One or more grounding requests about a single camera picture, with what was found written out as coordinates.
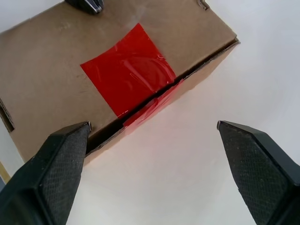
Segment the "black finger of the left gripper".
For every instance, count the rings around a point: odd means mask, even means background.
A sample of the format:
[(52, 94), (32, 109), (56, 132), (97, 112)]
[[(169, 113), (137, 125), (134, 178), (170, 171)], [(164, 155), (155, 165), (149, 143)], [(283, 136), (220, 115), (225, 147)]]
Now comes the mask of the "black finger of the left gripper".
[(104, 9), (102, 0), (65, 0), (65, 2), (89, 15), (99, 14)]

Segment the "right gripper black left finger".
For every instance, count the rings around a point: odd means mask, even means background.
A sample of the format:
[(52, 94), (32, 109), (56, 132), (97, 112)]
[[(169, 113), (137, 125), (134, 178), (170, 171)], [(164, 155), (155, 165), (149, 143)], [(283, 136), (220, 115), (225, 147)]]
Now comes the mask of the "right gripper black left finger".
[(9, 180), (0, 193), (2, 225), (64, 225), (81, 180), (90, 122), (64, 127)]

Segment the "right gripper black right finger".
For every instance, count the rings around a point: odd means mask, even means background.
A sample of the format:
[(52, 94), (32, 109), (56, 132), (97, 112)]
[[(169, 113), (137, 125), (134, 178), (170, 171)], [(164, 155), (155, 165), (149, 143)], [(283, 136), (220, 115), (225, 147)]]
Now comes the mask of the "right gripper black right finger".
[(218, 121), (233, 179), (258, 225), (300, 223), (300, 167), (265, 132)]

